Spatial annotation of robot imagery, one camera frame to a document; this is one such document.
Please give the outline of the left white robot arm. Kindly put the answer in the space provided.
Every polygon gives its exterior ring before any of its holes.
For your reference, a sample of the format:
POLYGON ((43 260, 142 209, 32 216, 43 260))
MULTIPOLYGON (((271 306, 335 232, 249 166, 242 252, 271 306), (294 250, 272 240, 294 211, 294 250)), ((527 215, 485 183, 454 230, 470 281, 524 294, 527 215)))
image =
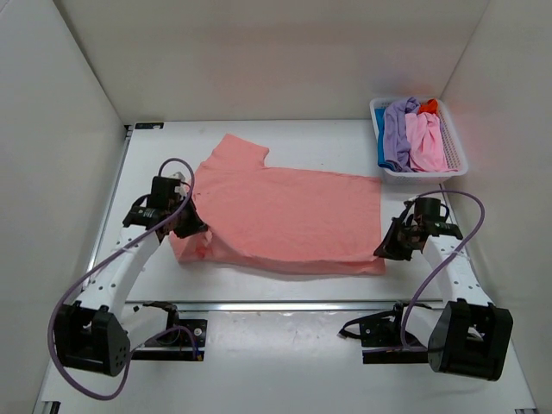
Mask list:
POLYGON ((48 347, 56 367, 117 376, 133 351, 154 337, 175 341, 180 332, 177 308, 153 301, 125 314, 124 306, 139 274, 163 240, 204 232, 190 199, 167 202, 160 209, 135 205, 123 221, 116 249, 56 305, 48 327, 48 347))

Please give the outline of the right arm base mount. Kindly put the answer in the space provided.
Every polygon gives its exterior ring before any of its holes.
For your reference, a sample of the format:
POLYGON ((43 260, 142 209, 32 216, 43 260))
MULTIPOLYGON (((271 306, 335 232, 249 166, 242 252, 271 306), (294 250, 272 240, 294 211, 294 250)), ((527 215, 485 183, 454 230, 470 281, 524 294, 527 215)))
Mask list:
POLYGON ((337 335, 361 342, 364 365, 427 364, 427 352, 417 350, 422 344, 410 333, 406 333, 405 338, 414 350, 403 350, 400 327, 408 304, 398 302, 390 310, 349 320, 337 335))

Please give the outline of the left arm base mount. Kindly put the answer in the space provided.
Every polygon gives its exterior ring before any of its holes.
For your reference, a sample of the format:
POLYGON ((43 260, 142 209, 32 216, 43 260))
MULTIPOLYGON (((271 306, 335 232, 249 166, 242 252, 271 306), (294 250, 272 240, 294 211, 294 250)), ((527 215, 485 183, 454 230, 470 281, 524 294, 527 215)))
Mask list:
POLYGON ((187 316, 176 304, 146 302, 135 305, 122 320, 135 361, 204 360, 208 320, 187 316))

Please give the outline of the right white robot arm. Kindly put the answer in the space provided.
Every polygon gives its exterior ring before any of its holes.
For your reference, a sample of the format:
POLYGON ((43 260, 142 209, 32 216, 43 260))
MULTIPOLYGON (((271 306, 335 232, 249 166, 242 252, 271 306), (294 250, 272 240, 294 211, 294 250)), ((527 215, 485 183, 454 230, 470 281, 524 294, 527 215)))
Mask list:
POLYGON ((435 283, 441 311, 418 305, 415 292, 402 313, 386 325, 387 337, 404 351, 424 352, 431 369, 480 380, 496 381, 504 369, 513 328, 511 313, 494 304, 463 253, 467 237, 443 216, 394 217, 375 255, 410 260, 418 251, 431 268, 420 285, 435 283))

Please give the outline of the salmon pink t shirt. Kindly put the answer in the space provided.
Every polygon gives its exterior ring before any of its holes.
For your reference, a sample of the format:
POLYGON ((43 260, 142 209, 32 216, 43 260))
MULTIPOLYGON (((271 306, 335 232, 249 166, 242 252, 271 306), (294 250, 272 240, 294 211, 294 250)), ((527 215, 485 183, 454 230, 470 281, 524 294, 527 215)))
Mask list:
POLYGON ((266 166, 269 150, 225 135, 195 172, 192 201, 209 226, 169 242, 180 263, 276 273, 382 275, 380 180, 266 166))

